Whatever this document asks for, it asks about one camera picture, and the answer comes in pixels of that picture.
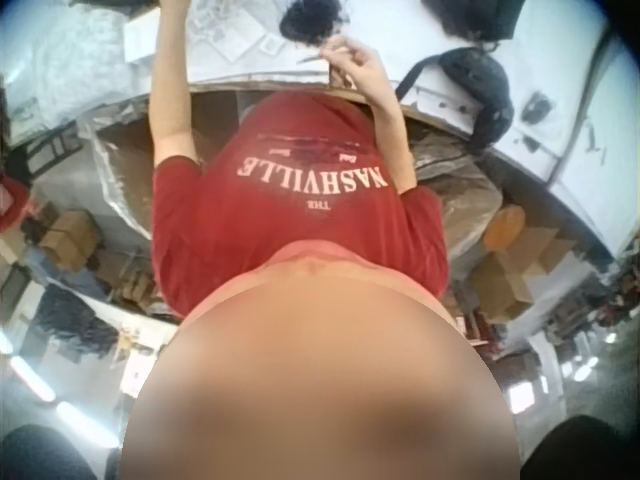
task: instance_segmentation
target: orange object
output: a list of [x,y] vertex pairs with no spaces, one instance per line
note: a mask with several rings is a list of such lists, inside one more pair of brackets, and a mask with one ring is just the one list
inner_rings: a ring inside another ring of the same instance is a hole
[[508,205],[495,214],[484,232],[484,247],[497,252],[509,247],[524,229],[526,214],[519,205]]

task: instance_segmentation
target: printed graphic on shirt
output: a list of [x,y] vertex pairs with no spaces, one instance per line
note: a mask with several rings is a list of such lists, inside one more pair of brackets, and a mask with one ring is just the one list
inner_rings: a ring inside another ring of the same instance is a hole
[[[321,170],[320,168],[303,170],[282,165],[273,160],[247,157],[236,173],[239,177],[259,178],[263,183],[308,195],[342,195],[356,192],[359,189],[389,187],[380,167],[353,168],[341,171]],[[310,201],[307,202],[307,206],[314,210],[330,209],[326,201],[319,203]]]

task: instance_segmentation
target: hand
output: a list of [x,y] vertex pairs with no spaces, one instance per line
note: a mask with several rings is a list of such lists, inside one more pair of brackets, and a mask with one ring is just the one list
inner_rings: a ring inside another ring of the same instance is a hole
[[187,16],[191,0],[160,0],[160,11],[169,15]]
[[351,38],[336,35],[325,43],[320,55],[331,66],[351,77],[369,105],[383,110],[398,107],[398,100],[378,52]]

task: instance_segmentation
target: person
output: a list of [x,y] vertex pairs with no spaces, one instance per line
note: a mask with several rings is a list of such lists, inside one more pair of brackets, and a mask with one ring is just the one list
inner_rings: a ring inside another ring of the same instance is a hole
[[506,402],[437,299],[439,204],[378,55],[342,36],[322,51],[373,123],[276,94],[203,173],[187,9],[161,2],[149,108],[154,266],[185,319],[133,407],[121,478],[518,478]]
[[149,106],[153,264],[169,305],[184,318],[248,272],[318,256],[401,279],[437,303],[448,281],[440,204],[417,185],[402,110],[377,53],[342,36],[322,50],[353,79],[373,124],[342,99],[278,93],[203,173],[191,131],[188,7],[161,2]]

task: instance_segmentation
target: paper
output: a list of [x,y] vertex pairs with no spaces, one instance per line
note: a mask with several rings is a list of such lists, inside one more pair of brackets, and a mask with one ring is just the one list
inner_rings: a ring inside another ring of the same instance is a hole
[[244,9],[237,10],[217,28],[206,32],[207,40],[231,63],[258,43],[265,33],[264,27]]

